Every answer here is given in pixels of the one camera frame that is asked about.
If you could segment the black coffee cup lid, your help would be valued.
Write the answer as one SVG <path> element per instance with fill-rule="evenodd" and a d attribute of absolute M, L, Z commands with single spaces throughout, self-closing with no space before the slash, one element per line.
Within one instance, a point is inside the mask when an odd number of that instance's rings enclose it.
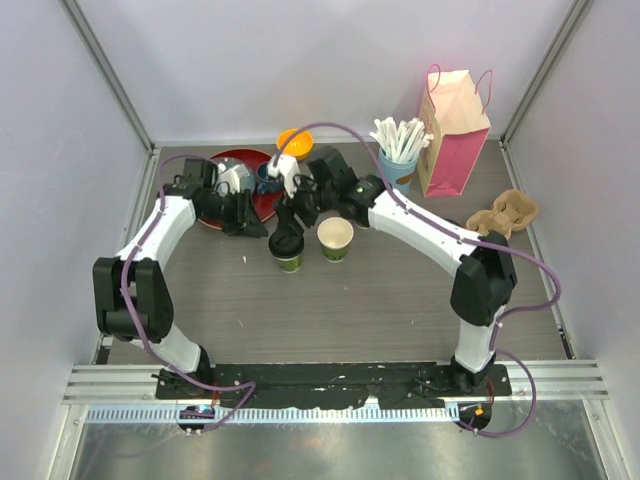
<path fill-rule="evenodd" d="M 269 238 L 268 248 L 272 256 L 290 259 L 300 255 L 305 246 L 304 236 L 296 232 L 275 231 Z"/>

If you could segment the green paper cup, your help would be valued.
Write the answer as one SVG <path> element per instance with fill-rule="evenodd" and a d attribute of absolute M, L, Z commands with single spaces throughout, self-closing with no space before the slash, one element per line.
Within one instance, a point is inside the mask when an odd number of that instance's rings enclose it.
<path fill-rule="evenodd" d="M 332 263 L 341 262 L 347 256 L 353 237 L 353 226 L 340 217 L 327 218 L 317 228 L 323 256 Z"/>
<path fill-rule="evenodd" d="M 272 256 L 279 269 L 285 273 L 294 273 L 302 266 L 302 252 L 283 254 L 273 251 Z"/>

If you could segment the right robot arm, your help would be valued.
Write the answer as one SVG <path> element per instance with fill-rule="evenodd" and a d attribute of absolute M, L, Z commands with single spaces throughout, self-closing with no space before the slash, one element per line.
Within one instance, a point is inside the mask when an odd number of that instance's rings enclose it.
<path fill-rule="evenodd" d="M 278 223 L 270 253 L 280 262 L 301 256 L 304 231 L 318 216 L 335 211 L 363 228 L 389 234 L 426 255 L 453 279 L 450 305 L 460 319 L 451 359 L 450 390 L 472 395 L 488 381 L 496 351 L 492 335 L 517 284 L 508 242 L 499 233 L 482 236 L 458 227 L 387 189 L 374 174 L 359 177 L 334 147 L 323 147 L 302 174 L 298 161 L 284 154 L 267 164 L 269 176 L 285 194 L 274 205 Z"/>

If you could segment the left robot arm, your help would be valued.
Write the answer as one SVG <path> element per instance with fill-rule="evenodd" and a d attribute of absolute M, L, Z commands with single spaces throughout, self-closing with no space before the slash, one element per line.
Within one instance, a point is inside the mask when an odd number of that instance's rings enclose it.
<path fill-rule="evenodd" d="M 200 219 L 229 236 L 262 238 L 267 230 L 253 202 L 255 178 L 240 160 L 183 158 L 183 171 L 161 183 L 151 214 L 133 239 L 92 270 L 97 327 L 138 346 L 172 369 L 190 398 L 205 397 L 213 369 L 203 347 L 174 323 L 164 268 L 183 235 Z"/>

